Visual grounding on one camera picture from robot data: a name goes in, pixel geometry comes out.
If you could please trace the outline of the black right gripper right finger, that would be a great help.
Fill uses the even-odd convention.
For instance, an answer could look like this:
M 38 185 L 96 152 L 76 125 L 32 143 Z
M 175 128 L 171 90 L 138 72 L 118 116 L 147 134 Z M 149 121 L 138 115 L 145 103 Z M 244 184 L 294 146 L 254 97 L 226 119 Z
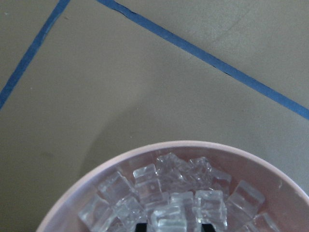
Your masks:
M 201 232 L 215 232 L 215 228 L 212 224 L 202 224 L 201 225 Z

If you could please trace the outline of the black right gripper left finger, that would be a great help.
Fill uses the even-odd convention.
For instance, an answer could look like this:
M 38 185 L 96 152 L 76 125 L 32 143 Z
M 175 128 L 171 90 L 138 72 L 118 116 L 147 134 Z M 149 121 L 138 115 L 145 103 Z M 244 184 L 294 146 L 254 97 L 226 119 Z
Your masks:
M 147 223 L 137 223 L 135 232 L 147 232 Z

